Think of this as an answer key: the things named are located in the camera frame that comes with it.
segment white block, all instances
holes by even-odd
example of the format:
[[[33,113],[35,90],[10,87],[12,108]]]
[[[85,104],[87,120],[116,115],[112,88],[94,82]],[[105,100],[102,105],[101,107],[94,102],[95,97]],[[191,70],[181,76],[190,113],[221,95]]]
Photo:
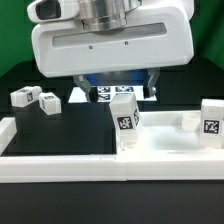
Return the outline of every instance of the white block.
[[[222,148],[224,100],[204,99],[201,107],[200,144]]]
[[[15,118],[3,118],[0,122],[0,155],[17,132]]]
[[[10,94],[12,106],[25,107],[38,100],[42,89],[39,86],[26,86]]]
[[[110,103],[110,110],[119,141],[126,145],[136,143],[139,110],[135,94],[115,95]]]
[[[41,93],[39,95],[40,108],[47,114],[61,113],[61,100],[53,93]]]

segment small white cube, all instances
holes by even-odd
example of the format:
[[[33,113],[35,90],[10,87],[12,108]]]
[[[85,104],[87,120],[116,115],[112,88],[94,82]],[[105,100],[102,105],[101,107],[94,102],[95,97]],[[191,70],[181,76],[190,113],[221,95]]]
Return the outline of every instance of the small white cube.
[[[200,144],[222,148],[224,100],[202,100]]]
[[[12,106],[25,107],[38,100],[42,89],[39,86],[26,86],[10,94]]]
[[[39,95],[40,108],[47,114],[61,113],[61,100],[53,93],[41,93]]]
[[[135,94],[115,95],[110,103],[116,133],[122,143],[135,143],[139,124],[139,110]]]
[[[17,132],[15,118],[5,117],[0,122],[0,155]]]

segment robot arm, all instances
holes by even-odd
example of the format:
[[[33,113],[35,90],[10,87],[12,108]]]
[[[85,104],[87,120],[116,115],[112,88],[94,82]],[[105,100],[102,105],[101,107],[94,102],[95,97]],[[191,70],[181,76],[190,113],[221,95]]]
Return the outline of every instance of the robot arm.
[[[32,43],[46,77],[150,70],[193,57],[194,0],[38,0],[28,14],[40,23]]]

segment white tray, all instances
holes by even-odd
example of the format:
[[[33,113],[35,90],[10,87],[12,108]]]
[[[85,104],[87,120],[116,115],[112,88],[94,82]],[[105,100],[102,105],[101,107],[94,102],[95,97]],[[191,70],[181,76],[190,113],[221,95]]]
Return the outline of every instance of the white tray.
[[[1,157],[0,182],[224,179],[224,149],[201,147],[183,113],[140,113],[136,147],[117,155]]]

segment black table surface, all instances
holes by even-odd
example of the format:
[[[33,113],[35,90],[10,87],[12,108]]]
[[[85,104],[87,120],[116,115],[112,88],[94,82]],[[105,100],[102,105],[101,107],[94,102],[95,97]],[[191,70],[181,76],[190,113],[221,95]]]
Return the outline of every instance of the black table surface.
[[[131,77],[124,73],[89,79],[99,85],[129,85],[133,77],[135,84],[141,84],[146,71]],[[161,69],[158,102],[139,102],[139,108],[200,109],[203,98],[224,99],[223,84],[223,70],[207,59],[194,58],[188,65]],[[9,93],[29,85],[59,96],[63,113],[46,116],[38,103],[23,109],[11,107]],[[46,79],[31,62],[20,63],[1,77],[0,119],[15,116],[18,128],[3,156],[115,153],[108,103],[68,104],[73,87],[72,78]],[[1,184],[0,199],[1,224],[224,222],[223,181]]]

